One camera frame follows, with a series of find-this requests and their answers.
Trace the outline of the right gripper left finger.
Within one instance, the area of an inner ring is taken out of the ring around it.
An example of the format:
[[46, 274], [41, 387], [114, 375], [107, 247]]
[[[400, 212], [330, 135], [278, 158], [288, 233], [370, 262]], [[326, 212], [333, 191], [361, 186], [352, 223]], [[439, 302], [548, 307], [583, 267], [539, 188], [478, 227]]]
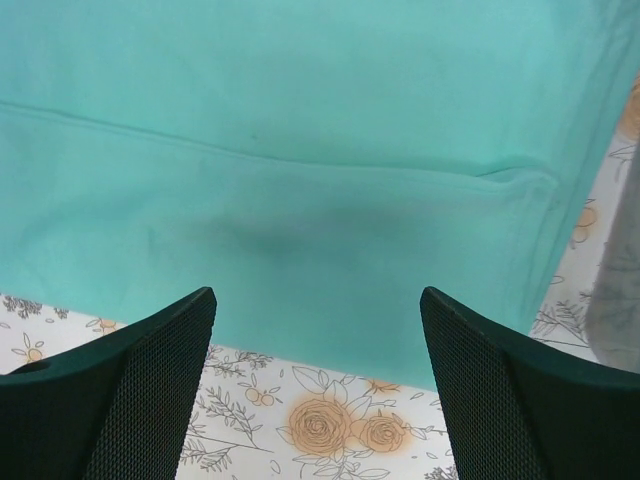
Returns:
[[215, 313], [203, 287], [2, 376], [2, 478], [175, 478]]

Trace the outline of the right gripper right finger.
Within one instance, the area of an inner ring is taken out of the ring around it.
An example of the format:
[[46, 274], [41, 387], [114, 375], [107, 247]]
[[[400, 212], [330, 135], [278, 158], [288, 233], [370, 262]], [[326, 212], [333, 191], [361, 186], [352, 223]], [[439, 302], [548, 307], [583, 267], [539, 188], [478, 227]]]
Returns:
[[639, 377], [428, 287], [423, 330], [461, 479], [636, 479]]

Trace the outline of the teal t shirt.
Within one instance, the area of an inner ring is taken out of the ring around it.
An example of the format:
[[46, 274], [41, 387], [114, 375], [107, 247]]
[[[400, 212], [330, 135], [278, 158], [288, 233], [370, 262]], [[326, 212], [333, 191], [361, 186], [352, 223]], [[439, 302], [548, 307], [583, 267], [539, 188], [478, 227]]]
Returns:
[[5, 1], [1, 289], [421, 388], [436, 287], [527, 332], [635, 1]]

